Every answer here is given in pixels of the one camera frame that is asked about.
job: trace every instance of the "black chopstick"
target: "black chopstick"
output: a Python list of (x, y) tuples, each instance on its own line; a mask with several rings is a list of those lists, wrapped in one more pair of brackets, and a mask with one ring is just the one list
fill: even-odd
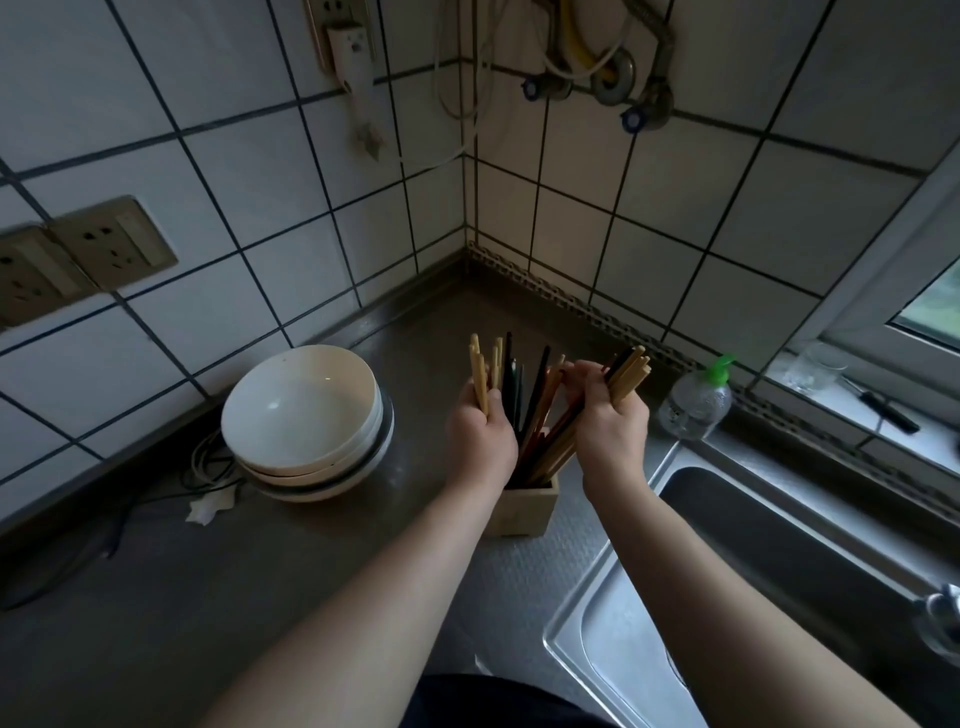
[(534, 379), (534, 389), (530, 393), (530, 401), (527, 402), (527, 416), (523, 420), (523, 427), (520, 429), (519, 442), (523, 443), (527, 439), (527, 433), (534, 424), (534, 411), (543, 397), (543, 387), (546, 386), (546, 370), (550, 361), (549, 344), (543, 347), (543, 354), (540, 357), (540, 367), (537, 369), (537, 378)]

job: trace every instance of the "electrical outlet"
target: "electrical outlet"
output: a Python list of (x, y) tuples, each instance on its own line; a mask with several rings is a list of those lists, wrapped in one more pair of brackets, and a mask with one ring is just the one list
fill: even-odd
[(177, 263), (177, 257), (133, 197), (71, 212), (50, 231), (105, 291), (145, 279)]
[(0, 237), (0, 324), (26, 324), (97, 292), (63, 249), (34, 226)]
[(307, 28), (313, 38), (313, 48), (317, 53), (320, 68), (328, 76), (336, 75), (333, 51), (330, 48), (330, 39), (327, 28), (347, 28), (361, 25), (367, 29), (368, 44), (370, 45), (370, 60), (376, 62), (376, 47), (370, 33), (370, 8), (368, 0), (303, 0), (303, 10), (306, 12)]

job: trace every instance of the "glass cup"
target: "glass cup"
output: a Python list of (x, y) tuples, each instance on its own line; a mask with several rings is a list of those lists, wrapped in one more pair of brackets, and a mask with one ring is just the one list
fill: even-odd
[(823, 342), (804, 349), (790, 364), (784, 377), (787, 386), (805, 395), (823, 392), (847, 369), (847, 359)]

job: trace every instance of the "white tile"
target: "white tile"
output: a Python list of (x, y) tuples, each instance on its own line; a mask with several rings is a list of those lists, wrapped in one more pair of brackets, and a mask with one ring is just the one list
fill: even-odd
[(477, 48), (483, 44), (487, 33), (493, 26), (491, 5), (494, 12), (503, 11), (503, 17), (493, 39), (494, 60), (497, 65), (513, 68), (515, 71), (540, 73), (543, 60), (538, 50), (537, 35), (530, 22), (530, 13), (540, 24), (540, 37), (547, 35), (547, 16), (540, 8), (525, 2), (501, 3), (496, 0), (477, 0)]
[(586, 303), (587, 299), (590, 297), (590, 291), (588, 288), (585, 288), (579, 283), (574, 283), (572, 280), (566, 279), (563, 276), (554, 273), (549, 268), (544, 268), (539, 263), (531, 263), (530, 272), (537, 278), (545, 280), (550, 285), (557, 286), (562, 291), (565, 291), (574, 298), (580, 299), (584, 303)]
[(464, 166), (459, 159), (407, 181), (417, 248), (464, 224)]
[(67, 441), (50, 427), (0, 400), (0, 478), (20, 470)]
[[(450, 104), (457, 98), (459, 67), (441, 68), (437, 84)], [(418, 73), (393, 82), (396, 124), (400, 132), (403, 168), (407, 174), (460, 154), (460, 123), (446, 115), (434, 97), (430, 73)]]
[(708, 256), (673, 328), (760, 371), (816, 303), (811, 296)]
[(239, 255), (146, 293), (131, 306), (190, 372), (276, 326)]
[(486, 235), (479, 235), (477, 237), (477, 245), (481, 248), (485, 248), (491, 253), (496, 253), (502, 258), (509, 260), (511, 263), (514, 263), (519, 268), (522, 268), (524, 271), (527, 269), (527, 266), (530, 264), (530, 261), (526, 256), (521, 255), (512, 248), (508, 248), (505, 245), (500, 245), (495, 240), (490, 240)]
[(63, 483), (96, 464), (97, 460), (80, 448), (68, 448), (4, 483), (0, 486), (0, 520), (53, 493)]
[[(481, 159), (535, 180), (540, 169), (546, 104), (527, 101), (520, 88), (522, 83), (516, 76), (493, 72), (489, 101), (480, 117), (477, 149)], [(551, 115), (554, 109), (564, 107), (567, 102), (554, 105)]]
[(286, 331), (295, 347), (305, 344), (314, 336), (335, 327), (350, 314), (359, 309), (356, 297), (348, 291), (316, 311), (311, 311), (293, 324), (287, 324)]
[(826, 0), (682, 0), (670, 15), (677, 106), (763, 129), (823, 14)]
[(296, 109), (187, 138), (241, 245), (327, 210)]
[(432, 64), (436, 45), (437, 12), (444, 10), (440, 60), (457, 57), (457, 3), (436, 0), (390, 0), (381, 4), (387, 35), (390, 72)]
[[(777, 358), (767, 367), (764, 376), (775, 381), (780, 386), (792, 390), (793, 387), (790, 385), (787, 372), (795, 358), (796, 356), (790, 352), (780, 352), (777, 354)], [(873, 432), (880, 423), (880, 416), (860, 401), (850, 389), (839, 382), (834, 382), (827, 389), (814, 392), (810, 395), (798, 393), (798, 397), (813, 400), (838, 417), (849, 420), (869, 432)]]
[[(287, 59), (294, 73), (294, 81), (300, 97), (312, 96), (339, 87), (336, 74), (326, 74), (320, 68), (317, 52), (313, 47), (313, 37), (307, 22), (303, 0), (272, 0), (276, 24), (283, 36), (283, 46), (287, 50)], [(380, 49), (380, 20), (374, 12), (372, 24), (376, 48)], [(385, 75), (383, 54), (376, 53), (374, 77)]]
[(395, 265), (389, 271), (381, 273), (374, 279), (368, 280), (363, 285), (357, 286), (357, 293), (360, 294), (360, 303), (370, 305), (381, 296), (385, 296), (392, 290), (402, 285), (417, 274), (417, 264), (413, 258), (404, 260)]
[(181, 127), (294, 98), (266, 3), (206, 0), (171, 8), (116, 0), (116, 6)]
[(247, 260), (280, 321), (350, 288), (329, 215), (251, 248)]
[[(709, 367), (717, 360), (717, 355), (711, 352), (708, 349), (694, 344), (692, 341), (684, 339), (682, 336), (678, 336), (672, 331), (666, 335), (663, 339), (663, 343), (668, 347), (673, 347), (678, 352), (689, 356), (698, 364), (703, 364), (704, 367)], [(750, 382), (754, 380), (754, 375), (751, 372), (748, 372), (741, 366), (736, 364), (731, 364), (728, 367), (727, 371), (730, 372), (730, 381), (734, 384), (739, 384), (741, 387), (745, 387)]]
[(837, 3), (774, 132), (932, 168), (960, 128), (958, 27), (953, 0)]
[(74, 437), (181, 379), (121, 308), (0, 356), (0, 390)]
[(0, 187), (0, 232), (40, 222), (40, 216), (13, 187)]
[(467, 224), (476, 227), (476, 185), (475, 166), (473, 159), (464, 157), (464, 196), (467, 199)]
[(897, 448), (882, 440), (871, 440), (863, 451), (882, 463), (886, 463), (906, 473), (918, 483), (934, 488), (952, 497), (960, 497), (960, 479), (947, 471), (934, 468), (906, 450)]
[(827, 293), (916, 184), (892, 172), (767, 142), (712, 249)]
[(133, 195), (180, 262), (126, 286), (130, 295), (236, 250), (190, 160), (176, 141), (64, 169), (26, 182), (52, 215)]
[(599, 296), (594, 295), (590, 305), (610, 316), (613, 316), (613, 318), (619, 321), (621, 324), (631, 326), (640, 333), (645, 333), (647, 336), (652, 336), (655, 339), (659, 339), (661, 336), (663, 336), (662, 327), (657, 326), (642, 316), (637, 316), (633, 311), (628, 311), (622, 305), (604, 298), (602, 294)]
[(705, 248), (756, 139), (676, 117), (636, 138), (617, 212)]
[(889, 420), (884, 420), (880, 426), (880, 437), (960, 477), (960, 448), (957, 447), (960, 435), (957, 434), (956, 428), (927, 417), (924, 413), (898, 401), (891, 401), (890, 404), (917, 423), (920, 426), (920, 432), (908, 435), (891, 425)]
[(4, 352), (10, 347), (22, 344), (28, 339), (32, 339), (42, 333), (46, 333), (51, 328), (69, 324), (71, 321), (75, 321), (81, 316), (85, 316), (89, 313), (93, 313), (96, 310), (105, 308), (112, 303), (113, 299), (109, 294), (98, 293), (95, 296), (90, 296), (82, 301), (72, 303), (66, 308), (59, 308), (52, 313), (48, 313), (46, 316), (34, 319), (26, 324), (21, 324), (18, 327), (8, 328), (0, 331), (0, 352)]
[(421, 271), (425, 271), (434, 263), (462, 251), (464, 249), (464, 232), (454, 231), (443, 240), (431, 245), (425, 251), (417, 253), (417, 263)]
[(620, 126), (621, 111), (600, 106), (584, 93), (551, 104), (540, 181), (613, 210), (631, 140)]
[(335, 96), (303, 107), (320, 169), (324, 173), (326, 191), (334, 207), (400, 179), (390, 91), (386, 85), (377, 86), (371, 98), (370, 121), (387, 144), (380, 161), (367, 154), (357, 138), (356, 124), (360, 117), (349, 97)]
[(402, 184), (334, 214), (357, 282), (414, 251)]
[(665, 324), (673, 316), (700, 257), (700, 251), (616, 219), (597, 290)]
[(592, 286), (610, 218), (607, 212), (541, 189), (533, 257)]
[(860, 429), (835, 417), (825, 409), (821, 409), (815, 404), (801, 397), (795, 392), (789, 392), (776, 384), (762, 379), (756, 384), (753, 392), (760, 398), (763, 398), (780, 409), (789, 412), (794, 417), (798, 417), (809, 425), (819, 427), (824, 432), (839, 438), (848, 445), (858, 445), (863, 442), (869, 431)]
[(234, 354), (227, 361), (197, 375), (197, 381), (209, 394), (216, 395), (240, 381), (243, 375), (261, 361), (266, 361), (274, 354), (288, 351), (290, 351), (290, 345), (278, 331), (263, 341), (258, 341), (253, 346)]
[(477, 169), (477, 226), (519, 251), (530, 250), (537, 186), (481, 164)]
[(110, 457), (203, 403), (204, 398), (197, 388), (184, 382), (122, 420), (94, 432), (84, 439), (84, 445), (104, 457)]
[(0, 67), (0, 157), (14, 170), (172, 131), (106, 3), (5, 3)]

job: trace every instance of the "green pump cap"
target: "green pump cap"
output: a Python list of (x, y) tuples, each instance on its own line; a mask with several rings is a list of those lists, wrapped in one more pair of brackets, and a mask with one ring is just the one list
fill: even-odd
[(730, 378), (730, 372), (727, 370), (727, 367), (733, 364), (734, 361), (736, 361), (736, 357), (725, 353), (714, 361), (710, 368), (704, 372), (704, 379), (714, 387), (722, 387)]

